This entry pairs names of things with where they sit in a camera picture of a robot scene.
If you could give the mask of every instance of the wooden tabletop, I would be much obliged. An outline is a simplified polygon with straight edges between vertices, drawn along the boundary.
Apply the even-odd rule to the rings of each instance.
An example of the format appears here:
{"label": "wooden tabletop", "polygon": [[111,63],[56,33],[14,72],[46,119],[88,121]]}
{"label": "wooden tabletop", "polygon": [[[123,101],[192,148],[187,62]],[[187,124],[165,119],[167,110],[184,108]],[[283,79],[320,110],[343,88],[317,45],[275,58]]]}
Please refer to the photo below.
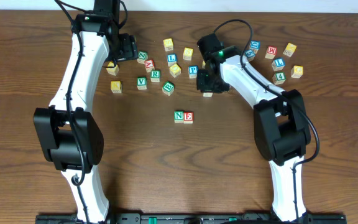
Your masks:
{"label": "wooden tabletop", "polygon": [[[251,64],[269,80],[272,61],[284,56],[286,90],[304,97],[321,138],[321,153],[303,167],[303,199],[312,212],[344,213],[358,223],[358,14],[130,12],[121,32],[137,37],[161,83],[138,90],[147,76],[135,60],[119,75],[100,73],[93,116],[104,136],[102,185],[111,204],[144,213],[243,213],[272,206],[272,178],[254,142],[252,109],[237,93],[203,98],[189,65],[201,66],[197,40],[228,19],[245,19],[261,48]],[[230,24],[218,32],[226,46],[243,48],[249,31]],[[175,43],[182,74],[168,71],[162,40]],[[184,47],[195,50],[183,60]],[[33,223],[40,213],[74,213],[66,180],[47,162],[35,133],[36,107],[46,108],[58,90],[71,50],[70,24],[60,11],[0,11],[0,223]],[[290,78],[304,66],[300,79]],[[123,83],[112,94],[112,80]],[[171,96],[165,81],[175,84]],[[194,111],[194,124],[175,124],[175,110]],[[312,155],[314,141],[307,147]]]}

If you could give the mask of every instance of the white wall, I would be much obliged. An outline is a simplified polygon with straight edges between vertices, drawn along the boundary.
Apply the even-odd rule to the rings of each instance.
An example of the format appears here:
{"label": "white wall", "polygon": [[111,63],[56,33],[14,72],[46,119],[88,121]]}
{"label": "white wall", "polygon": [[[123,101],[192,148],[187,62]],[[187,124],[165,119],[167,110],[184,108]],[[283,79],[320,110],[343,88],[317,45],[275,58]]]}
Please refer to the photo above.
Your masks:
{"label": "white wall", "polygon": [[[94,0],[66,0],[92,9]],[[124,0],[129,11],[345,12],[358,13],[358,0]],[[0,0],[0,9],[58,9],[54,0]]]}

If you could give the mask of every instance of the blue block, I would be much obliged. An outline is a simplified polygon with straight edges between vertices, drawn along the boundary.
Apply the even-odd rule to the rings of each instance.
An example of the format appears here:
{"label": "blue block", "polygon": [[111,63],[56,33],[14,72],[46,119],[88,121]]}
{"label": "blue block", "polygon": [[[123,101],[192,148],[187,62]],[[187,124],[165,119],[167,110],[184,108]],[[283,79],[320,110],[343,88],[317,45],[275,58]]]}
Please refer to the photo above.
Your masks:
{"label": "blue block", "polygon": [[285,65],[284,60],[282,58],[278,58],[274,60],[276,67],[283,67]]}
{"label": "blue block", "polygon": [[168,54],[167,55],[168,62],[176,62],[177,61],[177,55],[176,54]]}
{"label": "blue block", "polygon": [[247,58],[252,58],[252,57],[255,57],[255,53],[252,50],[247,50],[246,56],[247,56]]}
{"label": "blue block", "polygon": [[251,43],[249,44],[249,48],[253,48],[253,49],[259,49],[260,47],[260,42],[257,40],[251,40]]}
{"label": "blue block", "polygon": [[192,65],[192,66],[189,66],[189,74],[197,74],[197,71],[198,71],[198,66],[197,65]]}

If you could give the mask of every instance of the toy block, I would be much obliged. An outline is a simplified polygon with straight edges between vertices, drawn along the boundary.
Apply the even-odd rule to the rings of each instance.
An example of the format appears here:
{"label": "toy block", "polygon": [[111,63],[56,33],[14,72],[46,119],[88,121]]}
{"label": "toy block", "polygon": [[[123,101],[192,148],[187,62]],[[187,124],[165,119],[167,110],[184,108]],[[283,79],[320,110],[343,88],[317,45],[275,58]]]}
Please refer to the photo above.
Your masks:
{"label": "toy block", "polygon": [[173,50],[173,40],[172,40],[172,38],[168,38],[168,39],[164,40],[164,48],[165,48],[165,51]]}
{"label": "toy block", "polygon": [[193,112],[185,112],[183,118],[183,124],[193,124],[194,116]]}
{"label": "toy block", "polygon": [[251,40],[251,43],[249,44],[249,50],[252,50],[254,54],[258,53],[260,47],[260,42],[256,40]]}
{"label": "toy block", "polygon": [[146,90],[147,89],[147,80],[146,78],[137,78],[136,85],[138,90]]}
{"label": "toy block", "polygon": [[272,63],[272,68],[274,71],[280,71],[284,68],[285,63],[282,58],[274,59]]}
{"label": "toy block", "polygon": [[168,96],[170,96],[173,93],[174,89],[175,86],[170,82],[166,82],[164,86],[162,86],[162,91]]}
{"label": "toy block", "polygon": [[175,123],[183,123],[184,112],[183,111],[175,111],[174,119]]}
{"label": "toy block", "polygon": [[161,71],[160,70],[152,70],[152,73],[150,74],[150,80],[152,82],[160,82],[161,78]]}
{"label": "toy block", "polygon": [[285,75],[283,72],[278,72],[273,76],[274,85],[282,84],[285,82]]}
{"label": "toy block", "polygon": [[122,85],[120,81],[111,81],[110,89],[112,93],[122,93]]}
{"label": "toy block", "polygon": [[178,75],[180,75],[181,69],[178,64],[174,64],[169,68],[169,73],[176,78]]}
{"label": "toy block", "polygon": [[295,65],[291,69],[291,77],[292,78],[300,78],[303,75],[303,66]]}
{"label": "toy block", "polygon": [[177,63],[177,55],[176,54],[169,54],[167,55],[168,67]]}
{"label": "toy block", "polygon": [[115,66],[114,68],[110,68],[110,67],[114,67],[114,62],[109,62],[109,64],[107,65],[107,72],[110,74],[110,75],[118,75],[118,71],[119,71],[119,67],[118,65]]}
{"label": "toy block", "polygon": [[247,60],[250,62],[255,58],[255,53],[252,50],[246,51]]}
{"label": "toy block", "polygon": [[268,46],[266,50],[265,58],[273,59],[274,56],[276,56],[276,54],[277,54],[277,48]]}
{"label": "toy block", "polygon": [[212,97],[214,93],[203,93],[203,97]]}
{"label": "toy block", "polygon": [[146,72],[151,72],[154,70],[154,61],[153,60],[146,60],[144,62],[144,67],[146,68]]}
{"label": "toy block", "polygon": [[185,47],[185,50],[183,51],[183,59],[191,60],[191,56],[193,56],[193,49]]}
{"label": "toy block", "polygon": [[284,50],[284,55],[288,56],[288,57],[291,57],[292,54],[295,52],[295,49],[296,49],[296,45],[294,44],[291,44],[291,43],[288,43],[287,47],[285,48]]}
{"label": "toy block", "polygon": [[137,55],[137,62],[144,64],[147,59],[149,59],[147,52],[139,51],[139,54]]}
{"label": "toy block", "polygon": [[189,66],[189,78],[197,78],[198,66]]}

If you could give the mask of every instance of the white backdrop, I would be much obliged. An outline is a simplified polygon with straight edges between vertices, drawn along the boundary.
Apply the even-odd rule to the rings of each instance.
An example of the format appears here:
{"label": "white backdrop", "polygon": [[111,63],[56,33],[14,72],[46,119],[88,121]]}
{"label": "white backdrop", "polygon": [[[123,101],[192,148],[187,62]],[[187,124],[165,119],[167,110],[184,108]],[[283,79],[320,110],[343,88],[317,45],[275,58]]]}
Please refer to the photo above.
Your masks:
{"label": "white backdrop", "polygon": [[[94,0],[66,0],[92,9]],[[124,0],[129,11],[345,12],[358,13],[358,0]],[[0,9],[58,9],[54,0],[0,0]]]}

